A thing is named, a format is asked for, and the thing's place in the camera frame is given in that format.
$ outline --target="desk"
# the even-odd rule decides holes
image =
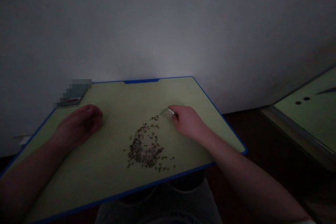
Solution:
[[[26,222],[51,220],[212,165],[210,154],[181,136],[171,119],[160,116],[157,121],[152,120],[172,104],[193,107],[214,132],[237,151],[246,153],[245,146],[193,77],[93,83],[79,106],[86,104],[101,109],[102,128],[66,157],[34,203]],[[9,169],[44,144],[57,125],[77,108],[54,109]],[[160,163],[170,168],[160,172],[136,162],[128,165],[132,136],[143,124],[153,122],[159,125],[153,130],[164,147],[161,156],[168,157]]]

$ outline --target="pants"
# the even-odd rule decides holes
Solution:
[[[137,205],[124,206],[118,200],[102,204],[95,224],[137,223],[170,211],[188,213],[201,223],[222,224],[213,198],[206,179],[196,191],[188,194],[179,193],[165,183],[159,185],[150,198]]]

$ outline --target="floor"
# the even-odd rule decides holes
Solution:
[[[257,109],[226,114],[225,119],[246,145],[246,157],[277,179],[299,202],[332,177]],[[9,160],[0,159],[1,170]],[[241,203],[217,166],[208,168],[206,174],[225,224],[260,223]],[[94,207],[52,223],[94,223],[97,210]]]

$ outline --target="finger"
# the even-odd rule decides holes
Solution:
[[[82,111],[80,113],[77,113],[77,114],[73,115],[69,119],[69,123],[73,124],[74,126],[78,126],[78,125],[82,124],[86,119],[93,116],[94,113],[95,113],[95,109],[89,108],[85,111]]]
[[[179,117],[178,117],[176,114],[174,114],[174,115],[172,116],[172,119],[173,119],[174,126],[177,127],[178,124],[180,123],[180,121],[179,121]]]
[[[184,106],[171,105],[168,108],[179,114],[184,109]]]
[[[97,130],[99,130],[100,127],[102,126],[102,122],[103,122],[103,119],[100,116],[95,117],[94,118],[94,124],[91,128],[91,132],[94,133]]]

